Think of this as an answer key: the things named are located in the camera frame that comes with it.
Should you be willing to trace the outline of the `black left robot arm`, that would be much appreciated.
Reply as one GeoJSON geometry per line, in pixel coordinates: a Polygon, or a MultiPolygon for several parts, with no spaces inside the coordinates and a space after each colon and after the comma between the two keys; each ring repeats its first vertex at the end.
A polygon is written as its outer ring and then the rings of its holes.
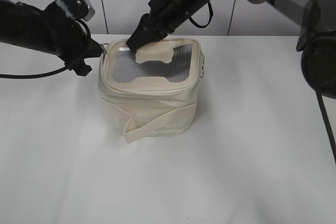
{"type": "Polygon", "coordinates": [[[1,42],[55,55],[64,62],[64,67],[51,72],[2,74],[2,79],[38,79],[66,70],[85,77],[92,70],[85,59],[99,58],[106,51],[104,45],[92,39],[87,24],[67,14],[57,1],[41,10],[22,2],[1,0],[1,42]]]}

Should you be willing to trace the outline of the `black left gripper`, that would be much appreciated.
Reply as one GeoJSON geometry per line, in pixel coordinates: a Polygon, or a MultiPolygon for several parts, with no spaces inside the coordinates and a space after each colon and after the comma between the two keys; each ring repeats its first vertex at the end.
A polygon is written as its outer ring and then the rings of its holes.
{"type": "Polygon", "coordinates": [[[81,20],[76,20],[68,12],[62,0],[55,0],[44,10],[39,11],[40,37],[44,39],[45,51],[57,56],[64,62],[64,67],[52,72],[42,73],[49,77],[66,70],[85,77],[92,68],[85,63],[84,56],[99,58],[104,54],[104,45],[91,41],[87,26],[81,27],[81,20]]]}

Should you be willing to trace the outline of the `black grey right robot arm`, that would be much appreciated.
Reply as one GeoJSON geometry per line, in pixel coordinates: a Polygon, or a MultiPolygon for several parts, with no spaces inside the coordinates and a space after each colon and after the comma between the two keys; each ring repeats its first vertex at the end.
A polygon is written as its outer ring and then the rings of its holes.
{"type": "MultiPolygon", "coordinates": [[[[132,51],[164,39],[211,0],[150,0],[128,39],[132,51]]],[[[302,53],[301,69],[310,87],[335,98],[335,0],[247,0],[267,3],[300,27],[296,50],[302,53]]]]}

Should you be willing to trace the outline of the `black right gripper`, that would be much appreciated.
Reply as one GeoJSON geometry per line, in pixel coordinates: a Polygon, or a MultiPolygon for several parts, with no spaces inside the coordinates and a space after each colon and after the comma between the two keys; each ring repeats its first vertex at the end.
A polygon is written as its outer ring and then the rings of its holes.
{"type": "Polygon", "coordinates": [[[127,40],[131,51],[137,51],[150,42],[163,40],[187,20],[195,27],[204,29],[214,15],[211,0],[151,0],[149,6],[150,13],[142,15],[137,28],[127,40]],[[209,19],[205,25],[200,25],[192,16],[205,5],[208,6],[209,19]]]}

